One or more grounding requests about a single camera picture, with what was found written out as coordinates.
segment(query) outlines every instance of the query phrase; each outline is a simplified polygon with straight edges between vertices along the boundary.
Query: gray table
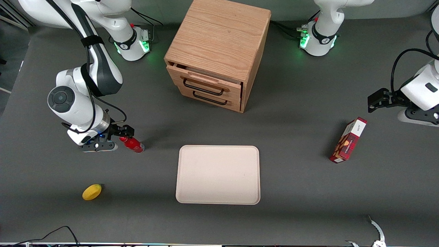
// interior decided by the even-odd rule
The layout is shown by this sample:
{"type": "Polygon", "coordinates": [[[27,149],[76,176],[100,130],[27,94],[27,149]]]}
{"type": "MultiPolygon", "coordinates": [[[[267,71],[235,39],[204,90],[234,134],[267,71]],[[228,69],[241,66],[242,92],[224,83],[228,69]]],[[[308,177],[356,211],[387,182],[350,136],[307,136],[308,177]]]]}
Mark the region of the gray table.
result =
{"type": "MultiPolygon", "coordinates": [[[[107,46],[124,85],[104,99],[126,111],[147,146],[142,154],[123,146],[112,153],[77,151],[46,97],[59,71],[85,62],[84,48],[71,30],[32,31],[0,122],[1,242],[69,225],[81,242],[371,245],[378,237],[364,217],[371,214],[389,246],[439,244],[438,130],[399,122],[400,109],[367,113],[367,96],[389,86],[396,56],[425,48],[427,15],[348,20],[321,58],[270,26],[244,114],[181,96],[163,61],[176,30],[157,29],[151,53],[136,62],[107,46]],[[358,116],[369,122],[357,149],[351,160],[333,164],[328,156],[358,116]],[[258,147],[260,203],[178,203],[178,152],[187,144],[258,147]],[[82,200],[94,183],[105,184],[103,194],[82,200]]],[[[433,39],[432,46],[438,49],[433,39]]],[[[407,54],[397,83],[428,60],[407,54]]],[[[71,242],[71,236],[58,232],[47,240],[71,242]]]]}

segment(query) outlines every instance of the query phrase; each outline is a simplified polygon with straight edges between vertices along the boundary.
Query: wooden box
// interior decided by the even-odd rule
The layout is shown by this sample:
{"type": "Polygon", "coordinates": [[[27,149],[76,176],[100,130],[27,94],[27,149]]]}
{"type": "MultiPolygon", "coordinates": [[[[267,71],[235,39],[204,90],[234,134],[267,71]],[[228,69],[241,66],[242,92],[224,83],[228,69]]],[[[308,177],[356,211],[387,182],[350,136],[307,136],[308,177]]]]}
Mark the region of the wooden box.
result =
{"type": "Polygon", "coordinates": [[[244,112],[271,12],[226,0],[194,0],[165,55],[181,94],[244,112]]]}

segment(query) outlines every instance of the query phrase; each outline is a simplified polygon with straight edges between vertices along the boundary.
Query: cable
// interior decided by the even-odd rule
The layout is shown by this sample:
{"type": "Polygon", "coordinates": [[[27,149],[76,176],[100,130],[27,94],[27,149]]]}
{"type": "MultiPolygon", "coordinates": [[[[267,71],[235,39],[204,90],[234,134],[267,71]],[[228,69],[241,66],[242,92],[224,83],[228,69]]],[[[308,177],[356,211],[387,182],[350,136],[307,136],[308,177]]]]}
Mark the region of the cable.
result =
{"type": "Polygon", "coordinates": [[[409,51],[417,51],[420,52],[422,54],[425,54],[433,59],[439,60],[439,57],[434,55],[433,53],[430,53],[428,51],[422,50],[422,49],[418,49],[418,48],[411,48],[411,49],[407,49],[403,52],[401,52],[398,57],[395,59],[395,62],[393,63],[393,67],[392,67],[392,74],[390,75],[390,90],[392,91],[392,95],[395,96],[395,88],[394,88],[394,75],[395,75],[395,69],[396,69],[396,65],[398,64],[398,61],[401,59],[401,57],[406,54],[409,51]]]}
{"type": "MultiPolygon", "coordinates": [[[[87,73],[89,73],[89,71],[90,71],[90,51],[88,50],[88,47],[86,47],[85,49],[87,50],[87,73]]],[[[77,134],[83,134],[83,133],[88,132],[93,127],[94,121],[96,120],[96,107],[94,105],[94,100],[93,100],[93,97],[92,97],[93,94],[91,93],[91,90],[87,86],[87,84],[86,84],[86,87],[87,87],[88,95],[90,97],[91,106],[93,108],[93,118],[92,118],[93,120],[91,121],[90,126],[86,130],[84,130],[84,131],[78,131],[78,130],[71,129],[70,128],[71,125],[68,125],[67,123],[64,123],[64,122],[61,123],[61,125],[64,126],[66,129],[68,129],[70,131],[73,131],[73,132],[75,132],[77,134]]]]}
{"type": "Polygon", "coordinates": [[[102,102],[102,103],[104,103],[104,104],[106,104],[106,105],[109,105],[109,106],[113,107],[114,109],[120,111],[120,112],[123,114],[124,119],[121,120],[121,121],[116,121],[116,122],[114,122],[114,123],[118,123],[118,124],[119,124],[119,123],[124,123],[124,122],[126,121],[127,116],[126,116],[125,112],[122,111],[119,107],[114,106],[114,105],[112,105],[112,104],[106,102],[105,100],[103,100],[103,99],[101,99],[101,98],[99,98],[99,97],[96,97],[95,95],[93,95],[93,97],[95,97],[95,98],[96,98],[97,100],[99,100],[100,102],[102,102]]]}
{"type": "Polygon", "coordinates": [[[425,37],[425,45],[427,46],[428,51],[434,54],[432,48],[430,47],[430,35],[431,35],[432,33],[433,33],[433,30],[431,30],[431,31],[427,34],[427,36],[425,37]]]}
{"type": "Polygon", "coordinates": [[[161,25],[163,25],[163,23],[160,22],[160,21],[158,21],[158,20],[156,20],[156,19],[154,19],[154,18],[151,18],[151,17],[149,17],[149,16],[147,16],[147,15],[145,15],[145,14],[142,14],[142,13],[140,13],[139,11],[137,11],[137,10],[135,10],[135,9],[133,9],[133,8],[131,8],[131,10],[132,10],[134,13],[136,13],[138,16],[140,16],[142,19],[144,19],[145,21],[147,21],[149,24],[152,25],[152,38],[151,38],[151,42],[154,41],[154,37],[155,37],[155,35],[154,35],[155,25],[154,25],[151,21],[149,21],[148,19],[146,19],[146,18],[149,18],[149,19],[151,19],[151,20],[153,20],[153,21],[156,21],[156,22],[160,23],[161,25]]]}
{"type": "Polygon", "coordinates": [[[158,23],[160,23],[160,25],[163,25],[163,23],[161,22],[161,21],[158,21],[158,20],[156,20],[156,19],[154,19],[154,18],[152,18],[152,17],[149,17],[149,16],[147,16],[147,15],[145,15],[145,14],[142,14],[142,13],[140,13],[139,11],[137,11],[137,10],[135,10],[135,9],[133,9],[133,8],[131,8],[131,10],[132,11],[134,11],[136,14],[138,14],[138,15],[143,15],[144,17],[146,17],[146,18],[148,18],[148,19],[151,19],[151,20],[153,20],[153,21],[155,21],[155,22],[158,22],[158,23]]]}
{"type": "Polygon", "coordinates": [[[78,247],[78,246],[79,246],[79,241],[78,241],[78,239],[76,238],[76,236],[75,236],[75,234],[73,233],[72,229],[70,229],[70,227],[68,227],[68,226],[66,226],[66,225],[65,225],[65,226],[62,226],[62,227],[60,227],[60,228],[58,228],[58,229],[56,229],[56,230],[53,230],[53,231],[49,232],[46,236],[44,236],[44,237],[42,237],[42,238],[40,238],[40,239],[30,239],[30,240],[26,240],[26,241],[22,241],[22,242],[16,243],[16,244],[14,244],[14,245],[12,245],[12,246],[20,245],[20,244],[27,243],[27,242],[33,242],[33,241],[40,241],[40,240],[43,240],[43,239],[45,239],[47,236],[49,236],[50,234],[52,234],[52,233],[54,233],[54,232],[56,232],[56,231],[58,231],[59,229],[64,228],[64,227],[66,227],[66,228],[70,231],[70,233],[72,234],[73,238],[75,239],[76,246],[78,247]]]}
{"type": "Polygon", "coordinates": [[[288,33],[287,31],[283,30],[282,28],[285,28],[285,29],[288,29],[288,30],[294,30],[294,31],[295,31],[296,29],[293,29],[293,28],[287,27],[287,26],[285,26],[285,25],[283,25],[283,24],[280,24],[280,23],[278,23],[278,22],[275,22],[275,21],[270,21],[270,23],[273,23],[274,25],[278,26],[278,27],[280,28],[280,30],[281,30],[282,32],[284,32],[286,35],[288,35],[288,36],[290,36],[290,37],[292,37],[292,38],[301,39],[301,37],[294,36],[294,35],[288,33]]]}
{"type": "Polygon", "coordinates": [[[270,23],[273,23],[273,24],[276,25],[276,26],[283,27],[283,28],[288,29],[288,30],[296,31],[295,28],[292,28],[292,27],[289,27],[289,26],[285,26],[284,24],[279,23],[279,22],[270,21],[270,23]]]}
{"type": "Polygon", "coordinates": [[[149,24],[152,25],[152,38],[151,38],[151,42],[154,41],[154,27],[155,25],[149,21],[148,19],[146,19],[145,17],[141,16],[139,13],[137,13],[136,11],[134,11],[138,16],[140,16],[142,19],[144,19],[145,21],[149,22],[149,24]]]}
{"type": "Polygon", "coordinates": [[[317,11],[313,16],[311,16],[311,17],[308,19],[308,21],[310,22],[310,21],[314,18],[314,16],[316,16],[319,12],[320,12],[320,10],[317,11]]]}
{"type": "MultiPolygon", "coordinates": [[[[75,26],[75,24],[69,19],[69,17],[64,13],[64,11],[62,11],[62,9],[53,1],[53,0],[46,0],[46,2],[50,5],[50,6],[52,6],[52,8],[56,11],[56,12],[58,12],[58,14],[69,24],[69,26],[73,29],[73,30],[75,30],[75,32],[79,35],[79,37],[81,37],[81,38],[85,38],[85,37],[83,37],[82,36],[82,34],[81,34],[81,32],[79,31],[79,29],[75,26]]],[[[88,47],[86,47],[85,48],[86,50],[87,50],[87,72],[89,72],[89,68],[90,68],[90,51],[89,51],[89,48],[88,47]]],[[[73,131],[73,132],[75,132],[75,133],[77,133],[77,134],[82,134],[82,133],[86,133],[87,131],[89,131],[91,128],[92,128],[92,126],[93,126],[93,124],[94,124],[94,121],[95,121],[95,118],[96,118],[96,109],[95,109],[95,107],[94,107],[94,101],[93,101],[93,97],[91,96],[91,91],[90,91],[90,89],[88,88],[88,86],[86,85],[86,87],[87,87],[87,90],[88,90],[88,94],[89,94],[89,97],[90,97],[90,99],[91,99],[91,104],[92,104],[92,107],[93,107],[93,121],[91,122],[91,124],[90,124],[90,126],[87,128],[87,130],[85,130],[85,131],[77,131],[77,130],[73,130],[73,129],[71,129],[70,128],[70,126],[71,125],[68,125],[67,123],[64,123],[64,122],[62,122],[61,123],[61,125],[62,126],[64,126],[65,128],[67,128],[67,129],[69,129],[69,130],[71,130],[71,131],[73,131]]]]}

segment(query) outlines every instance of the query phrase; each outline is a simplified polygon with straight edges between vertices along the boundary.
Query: yellow lemon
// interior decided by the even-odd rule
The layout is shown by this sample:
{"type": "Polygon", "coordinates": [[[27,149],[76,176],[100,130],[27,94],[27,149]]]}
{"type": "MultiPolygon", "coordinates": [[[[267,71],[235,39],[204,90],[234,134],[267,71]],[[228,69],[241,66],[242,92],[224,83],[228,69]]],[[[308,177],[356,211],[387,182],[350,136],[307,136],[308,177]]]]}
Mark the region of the yellow lemon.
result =
{"type": "Polygon", "coordinates": [[[90,185],[83,192],[83,199],[86,201],[95,199],[102,191],[102,186],[100,184],[90,185]]]}

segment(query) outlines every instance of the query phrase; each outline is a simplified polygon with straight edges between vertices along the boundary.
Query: black metal handle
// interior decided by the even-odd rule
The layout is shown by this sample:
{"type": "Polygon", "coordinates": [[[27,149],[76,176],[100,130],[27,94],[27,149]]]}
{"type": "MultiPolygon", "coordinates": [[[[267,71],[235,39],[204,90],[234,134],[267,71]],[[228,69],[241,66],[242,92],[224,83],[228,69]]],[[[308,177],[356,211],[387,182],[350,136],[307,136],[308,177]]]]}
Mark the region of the black metal handle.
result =
{"type": "Polygon", "coordinates": [[[209,90],[206,90],[206,89],[202,89],[202,88],[199,88],[199,87],[196,87],[196,86],[189,85],[189,84],[186,83],[186,78],[183,80],[183,85],[185,87],[188,87],[188,88],[191,88],[191,89],[195,89],[195,90],[201,91],[203,93],[216,95],[216,96],[221,96],[221,95],[223,95],[223,92],[224,92],[224,89],[221,89],[221,92],[216,93],[216,92],[212,92],[212,91],[209,91],[209,90]]]}
{"type": "Polygon", "coordinates": [[[196,95],[195,91],[193,91],[192,94],[193,94],[193,96],[195,98],[200,98],[202,100],[206,100],[206,101],[218,104],[218,105],[226,105],[227,104],[227,100],[226,100],[226,102],[219,102],[219,101],[216,101],[216,100],[213,100],[213,99],[209,99],[209,98],[206,98],[206,97],[203,97],[203,96],[200,96],[200,95],[196,95]]]}

